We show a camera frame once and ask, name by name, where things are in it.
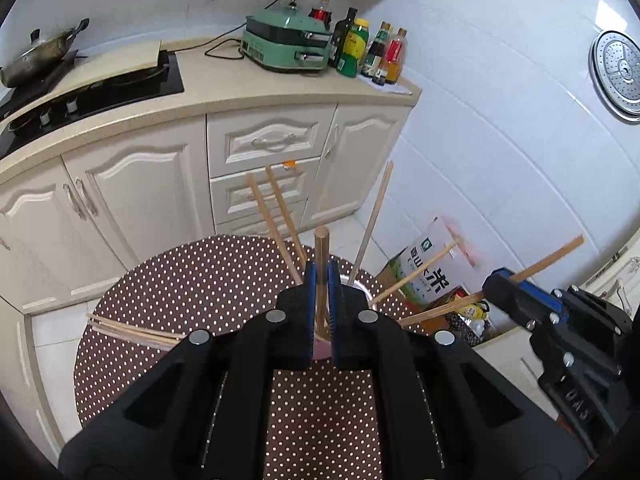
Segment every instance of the countertop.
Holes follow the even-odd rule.
[[[153,124],[271,105],[414,106],[421,93],[407,80],[400,82],[412,91],[411,95],[389,94],[331,69],[320,75],[274,73],[248,59],[229,61],[205,57],[205,50],[203,47],[177,53],[184,92],[114,108],[36,139],[0,160],[0,184],[54,156]],[[0,122],[0,131],[7,123],[8,120]]]

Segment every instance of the drawer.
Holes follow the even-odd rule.
[[[306,200],[316,177],[319,163],[320,158],[316,157],[300,160],[292,168],[285,168],[281,164],[272,166],[285,202],[294,203]],[[267,207],[269,209],[278,207],[264,168],[213,178],[209,181],[209,186],[216,225],[260,213],[254,194],[246,182],[247,173],[254,176]]]
[[[320,156],[335,107],[280,106],[207,115],[209,177]]]
[[[289,214],[296,225],[296,229],[300,225],[300,219],[305,209],[306,202],[296,202],[289,204]],[[280,213],[280,209],[271,209],[271,217],[278,226],[278,232],[283,236],[289,236],[289,230],[284,222],[284,217]],[[232,220],[224,224],[216,225],[216,233],[219,235],[237,235],[237,236],[269,236],[267,222],[264,221],[260,213],[256,215],[245,216],[238,220]]]

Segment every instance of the round table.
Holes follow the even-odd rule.
[[[286,242],[300,268],[292,242]],[[310,258],[314,250],[305,247]],[[349,274],[351,264],[340,263]],[[384,290],[368,272],[357,279],[375,296]],[[159,254],[128,272],[105,293],[94,314],[132,325],[214,335],[238,330],[273,308],[294,286],[270,238],[221,235]],[[377,309],[399,319],[411,314],[394,295]],[[76,407],[83,426],[149,370],[164,352],[84,330],[76,366]],[[276,370],[271,395],[264,478],[382,478],[370,372],[342,372],[331,360],[309,370]]]

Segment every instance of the frying pan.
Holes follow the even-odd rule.
[[[89,18],[85,18],[76,28],[65,30],[48,40],[40,39],[40,29],[37,28],[31,33],[31,48],[8,66],[0,69],[0,81],[7,88],[14,88],[28,82],[62,59],[76,36],[88,25]]]

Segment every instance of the green bottle with yellow label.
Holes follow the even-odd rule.
[[[344,48],[336,70],[347,77],[356,77],[358,65],[367,50],[367,41],[369,41],[369,22],[356,18],[344,40]]]

